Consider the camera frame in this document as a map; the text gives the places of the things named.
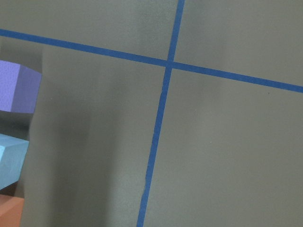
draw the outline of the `blue tape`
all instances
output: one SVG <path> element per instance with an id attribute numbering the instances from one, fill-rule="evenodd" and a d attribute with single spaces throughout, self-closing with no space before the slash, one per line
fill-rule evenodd
<path id="1" fill-rule="evenodd" d="M 68 41 L 46 38 L 46 37 L 37 36 L 37 35 L 24 34 L 24 33 L 20 33 L 20 32 L 4 30 L 4 29 L 0 29 L 0 35 L 4 36 L 4 37 L 31 41 L 31 42 L 40 43 L 40 44 L 47 44 L 47 45 L 51 45 L 51 46 L 58 46 L 58 47 L 63 47 L 63 48 L 67 48 L 67 49 L 77 50 L 77 51 L 95 53 L 95 54 L 105 55 L 105 56 L 110 56 L 110 57 L 115 57 L 115 58 L 122 58 L 122 59 L 126 59 L 126 60 L 147 63 L 147 64 L 151 64 L 151 65 L 159 65 L 159 66 L 164 66 L 164 67 L 167 66 L 167 61 L 162 60 L 162 59 L 151 58 L 151 57 L 146 57 L 146 56 L 137 55 L 137 54 L 133 54 L 133 53 L 121 52 L 121 51 L 113 51 L 110 49 L 89 46 L 89 45 L 84 45 L 84 44 L 78 44 L 78 43 L 72 43 L 72 42 L 68 42 Z"/>
<path id="2" fill-rule="evenodd" d="M 174 58 L 175 58 L 184 3 L 185 3 L 185 0 L 179 0 L 178 5 L 177 5 L 175 22 L 174 22 L 174 27 L 173 27 L 170 45 L 169 45 L 169 53 L 168 53 L 168 57 L 167 57 L 167 60 L 169 61 L 169 65 L 165 68 L 165 72 L 164 72 L 163 87 L 162 87 L 162 92 L 161 92 L 161 96 L 160 96 L 160 100 L 159 100 L 155 128 L 154 128 L 152 142 L 151 142 L 151 151 L 150 151 L 150 156 L 148 159 L 146 176 L 145 176 L 145 188 L 144 188 L 143 195 L 141 197 L 140 209 L 139 209 L 138 220 L 137 220 L 137 227 L 143 227 L 143 225 L 144 225 L 147 202 L 148 202 L 148 197 L 149 197 L 151 183 L 152 183 L 152 174 L 153 174 L 155 161 L 156 161 L 158 143 L 159 143 L 162 121 L 163 121 L 164 110 L 165 110 L 165 104 L 166 104 L 166 99 L 167 99 L 167 93 L 169 90 L 169 82 L 170 82 L 171 71 L 172 71 L 171 62 L 174 61 Z"/>
<path id="3" fill-rule="evenodd" d="M 172 64 L 172 67 L 177 70 L 196 72 L 196 73 L 206 74 L 206 75 L 215 76 L 215 77 L 233 79 L 233 80 L 243 81 L 243 82 L 247 82 L 247 83 L 251 83 L 251 84 L 258 84 L 258 85 L 263 85 L 263 86 L 267 86 L 267 87 L 275 87 L 275 88 L 279 88 L 279 89 L 283 89 L 283 90 L 289 90 L 289 91 L 303 93 L 303 87 L 299 86 L 299 85 L 287 84 L 287 83 L 283 83 L 283 82 L 273 81 L 273 80 L 269 80 L 269 79 L 262 79 L 262 78 L 257 78 L 257 77 L 250 77 L 250 76 L 245 76 L 245 75 L 232 73 L 232 72 L 213 70 L 213 69 L 209 69 L 209 68 L 203 68 L 203 67 L 194 66 L 194 65 L 187 65 L 187 64 L 178 63 L 178 62 L 172 62 L 171 64 Z"/>

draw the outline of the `block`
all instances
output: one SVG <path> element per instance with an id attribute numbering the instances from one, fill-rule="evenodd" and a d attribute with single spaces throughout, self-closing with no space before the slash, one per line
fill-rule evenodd
<path id="1" fill-rule="evenodd" d="M 19 227 L 24 199 L 0 195 L 0 227 Z"/>
<path id="2" fill-rule="evenodd" d="M 41 78 L 23 65 L 0 61 L 0 110 L 34 113 Z"/>
<path id="3" fill-rule="evenodd" d="M 0 189 L 19 180 L 29 142 L 0 134 Z"/>

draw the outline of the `purple cube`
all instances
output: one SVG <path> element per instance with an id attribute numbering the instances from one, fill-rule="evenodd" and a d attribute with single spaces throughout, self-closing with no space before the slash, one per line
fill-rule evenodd
<path id="1" fill-rule="evenodd" d="M 39 72 L 0 60 L 0 110 L 34 113 L 41 78 Z"/>

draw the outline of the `gray floor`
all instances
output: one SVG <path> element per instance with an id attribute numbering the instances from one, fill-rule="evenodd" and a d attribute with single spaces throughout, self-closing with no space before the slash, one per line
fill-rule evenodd
<path id="1" fill-rule="evenodd" d="M 2 29 L 166 59 L 177 1 L 0 5 Z M 175 61 L 302 86 L 302 7 L 187 0 Z M 43 73 L 23 128 L 0 114 L 30 140 L 21 226 L 136 226 L 164 68 L 5 37 L 0 59 Z M 173 70 L 144 226 L 302 226 L 302 100 Z"/>

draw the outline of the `orange cube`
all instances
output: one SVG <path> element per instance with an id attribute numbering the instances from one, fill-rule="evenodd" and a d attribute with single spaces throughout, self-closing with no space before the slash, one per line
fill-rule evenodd
<path id="1" fill-rule="evenodd" d="M 0 195 L 0 227 L 19 227 L 24 199 Z"/>

